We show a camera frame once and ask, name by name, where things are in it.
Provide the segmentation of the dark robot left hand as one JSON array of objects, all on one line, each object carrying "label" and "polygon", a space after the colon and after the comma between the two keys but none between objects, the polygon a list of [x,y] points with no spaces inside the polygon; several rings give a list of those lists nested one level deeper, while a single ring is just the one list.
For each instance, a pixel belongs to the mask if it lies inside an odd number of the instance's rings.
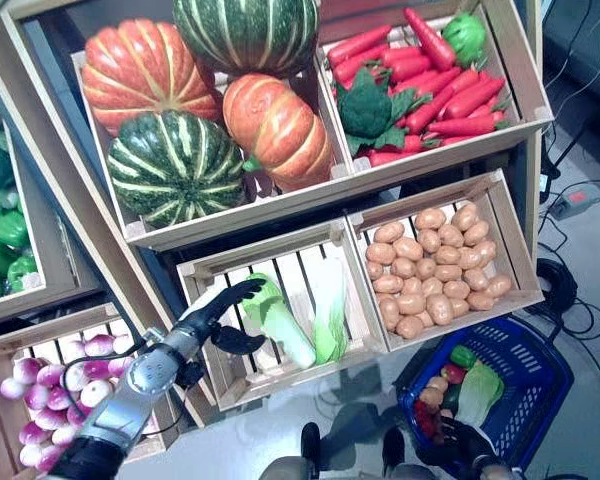
[{"label": "dark robot left hand", "polygon": [[188,308],[165,342],[185,359],[191,359],[207,341],[226,353],[254,353],[264,344],[264,335],[249,336],[240,329],[221,325],[219,321],[230,307],[252,299],[264,284],[263,279],[245,280],[225,288],[200,309]]}]

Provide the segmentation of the dark robot right hand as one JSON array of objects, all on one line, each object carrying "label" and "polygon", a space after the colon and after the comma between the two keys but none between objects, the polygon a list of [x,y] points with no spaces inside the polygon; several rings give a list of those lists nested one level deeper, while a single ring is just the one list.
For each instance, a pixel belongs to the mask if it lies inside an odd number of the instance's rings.
[{"label": "dark robot right hand", "polygon": [[490,442],[474,427],[443,417],[441,430],[440,445],[416,449],[417,457],[424,464],[456,465],[461,479],[477,479],[485,467],[500,463]]}]

